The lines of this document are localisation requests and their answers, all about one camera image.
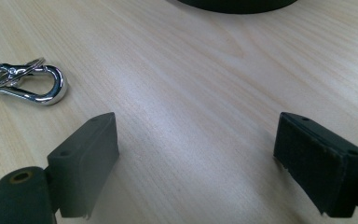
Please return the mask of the silver carabiner clip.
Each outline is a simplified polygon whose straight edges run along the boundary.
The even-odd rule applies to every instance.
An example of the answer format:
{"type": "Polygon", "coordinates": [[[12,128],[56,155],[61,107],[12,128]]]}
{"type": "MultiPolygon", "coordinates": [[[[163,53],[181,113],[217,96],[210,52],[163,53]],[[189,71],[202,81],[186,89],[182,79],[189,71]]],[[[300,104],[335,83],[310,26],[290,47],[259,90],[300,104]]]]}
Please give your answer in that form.
{"type": "Polygon", "coordinates": [[[62,72],[51,65],[11,65],[0,63],[0,93],[26,100],[38,105],[54,105],[65,95],[67,82],[62,72]],[[18,88],[13,82],[22,80],[24,77],[50,76],[53,85],[46,93],[35,93],[18,88]]]}

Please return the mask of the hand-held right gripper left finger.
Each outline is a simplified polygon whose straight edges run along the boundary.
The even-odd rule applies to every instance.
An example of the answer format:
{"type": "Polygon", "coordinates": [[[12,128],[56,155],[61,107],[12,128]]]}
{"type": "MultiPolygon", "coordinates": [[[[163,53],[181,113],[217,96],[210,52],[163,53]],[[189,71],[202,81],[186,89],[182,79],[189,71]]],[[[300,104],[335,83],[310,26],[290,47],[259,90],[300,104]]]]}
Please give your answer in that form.
{"type": "Polygon", "coordinates": [[[115,114],[89,119],[48,155],[53,209],[63,217],[90,217],[118,157],[115,114]]]}

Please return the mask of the black round object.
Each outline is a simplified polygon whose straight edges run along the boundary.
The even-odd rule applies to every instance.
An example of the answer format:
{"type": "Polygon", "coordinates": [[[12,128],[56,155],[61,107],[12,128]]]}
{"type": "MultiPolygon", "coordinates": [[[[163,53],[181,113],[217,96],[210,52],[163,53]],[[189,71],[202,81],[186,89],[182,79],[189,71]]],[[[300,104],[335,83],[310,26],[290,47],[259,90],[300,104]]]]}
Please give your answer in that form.
{"type": "Polygon", "coordinates": [[[192,7],[227,14],[255,14],[287,7],[297,0],[179,0],[192,7]]]}

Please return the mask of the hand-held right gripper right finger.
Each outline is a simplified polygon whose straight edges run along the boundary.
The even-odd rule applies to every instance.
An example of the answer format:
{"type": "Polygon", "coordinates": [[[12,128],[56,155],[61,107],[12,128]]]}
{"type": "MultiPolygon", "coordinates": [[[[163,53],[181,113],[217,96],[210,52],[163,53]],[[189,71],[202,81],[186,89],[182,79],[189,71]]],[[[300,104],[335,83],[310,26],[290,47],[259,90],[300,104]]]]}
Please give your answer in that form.
{"type": "Polygon", "coordinates": [[[358,147],[324,126],[282,112],[274,157],[288,170],[317,209],[351,217],[358,207],[358,147]]]}

